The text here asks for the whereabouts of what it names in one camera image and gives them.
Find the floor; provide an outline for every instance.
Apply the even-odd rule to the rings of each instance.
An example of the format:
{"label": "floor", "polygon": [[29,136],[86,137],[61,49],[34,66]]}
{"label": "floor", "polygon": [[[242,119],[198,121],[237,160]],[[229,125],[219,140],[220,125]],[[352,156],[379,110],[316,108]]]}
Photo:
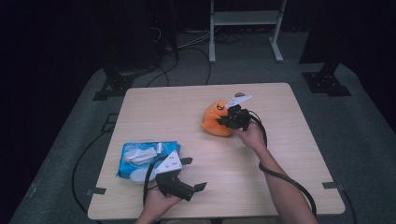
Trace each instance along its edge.
{"label": "floor", "polygon": [[[347,189],[359,223],[396,223],[396,213],[392,209],[396,204],[395,133],[365,93],[357,76],[342,64],[335,75],[351,96],[330,97],[309,90],[302,72],[316,72],[322,64],[299,64],[307,33],[282,32],[279,35],[283,63],[277,63],[274,58],[268,42],[270,34],[226,36],[237,41],[217,44],[217,61],[213,64],[208,63],[208,45],[204,40],[182,49],[178,62],[172,56],[163,57],[163,70],[170,70],[168,79],[160,76],[163,71],[157,69],[138,76],[132,88],[289,83],[333,179]],[[197,34],[179,35],[178,44],[184,45],[198,37]],[[92,74],[11,223],[133,223],[132,220],[90,220],[84,211],[89,207],[89,189],[95,187],[111,139],[111,133],[101,130],[107,116],[120,111],[123,100],[123,97],[92,100],[105,81],[102,70]],[[345,196],[343,199],[344,214],[318,216],[319,222],[353,223],[351,207]],[[189,221],[168,220],[167,223]],[[265,221],[277,223],[276,218]],[[261,218],[245,217],[223,223],[266,222]]]}

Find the wooden table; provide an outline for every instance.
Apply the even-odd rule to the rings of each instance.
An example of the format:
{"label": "wooden table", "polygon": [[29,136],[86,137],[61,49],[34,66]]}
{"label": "wooden table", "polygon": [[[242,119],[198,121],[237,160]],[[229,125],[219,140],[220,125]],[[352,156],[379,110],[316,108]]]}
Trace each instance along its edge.
{"label": "wooden table", "polygon": [[290,86],[268,83],[128,90],[96,185],[106,193],[93,195],[88,216],[138,218],[143,186],[116,176],[122,145],[167,140],[181,144],[181,158],[193,157],[180,180],[207,185],[190,202],[172,207],[165,218],[277,216],[255,154],[237,136],[217,137],[200,127],[209,105],[228,101],[239,91],[252,95],[241,106],[261,117],[268,148],[288,175],[311,193],[318,214],[343,213],[337,189],[322,186],[332,177]]}

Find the hand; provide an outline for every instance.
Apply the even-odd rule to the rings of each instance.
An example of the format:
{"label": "hand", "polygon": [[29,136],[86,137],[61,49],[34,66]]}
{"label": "hand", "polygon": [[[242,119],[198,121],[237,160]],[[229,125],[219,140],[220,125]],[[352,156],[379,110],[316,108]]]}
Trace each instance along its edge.
{"label": "hand", "polygon": [[151,223],[163,216],[173,205],[181,201],[180,198],[174,195],[166,195],[165,197],[156,185],[157,183],[155,181],[149,185],[145,207],[136,223]]}
{"label": "hand", "polygon": [[253,120],[249,122],[246,131],[243,132],[241,130],[235,130],[234,132],[241,138],[242,142],[247,147],[250,147],[255,152],[261,150],[263,147],[266,148],[262,130],[260,129],[259,124]]}

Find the white tissue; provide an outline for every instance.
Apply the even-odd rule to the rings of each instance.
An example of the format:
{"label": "white tissue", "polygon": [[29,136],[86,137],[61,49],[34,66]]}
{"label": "white tissue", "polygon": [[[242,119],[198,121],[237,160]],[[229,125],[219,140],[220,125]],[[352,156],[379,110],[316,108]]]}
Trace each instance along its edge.
{"label": "white tissue", "polygon": [[[129,178],[134,181],[137,184],[143,184],[145,183],[146,179],[146,174],[148,172],[148,169],[137,169],[131,172],[129,175]],[[148,180],[153,180],[155,178],[156,174],[154,172],[151,172],[149,179]]]}
{"label": "white tissue", "polygon": [[136,165],[141,165],[150,162],[155,156],[157,156],[157,150],[154,147],[150,147],[146,150],[136,148],[125,152],[123,160],[128,163],[132,162]]}

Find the orange plush toy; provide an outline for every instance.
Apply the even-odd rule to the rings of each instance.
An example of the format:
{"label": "orange plush toy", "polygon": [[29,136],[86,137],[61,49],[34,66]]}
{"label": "orange plush toy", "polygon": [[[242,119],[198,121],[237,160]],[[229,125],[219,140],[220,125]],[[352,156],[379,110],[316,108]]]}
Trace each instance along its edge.
{"label": "orange plush toy", "polygon": [[224,108],[226,105],[226,101],[216,101],[205,111],[201,124],[201,127],[205,131],[216,136],[223,137],[232,134],[230,129],[228,129],[225,125],[219,125],[217,121],[220,116],[227,116],[227,108]]}

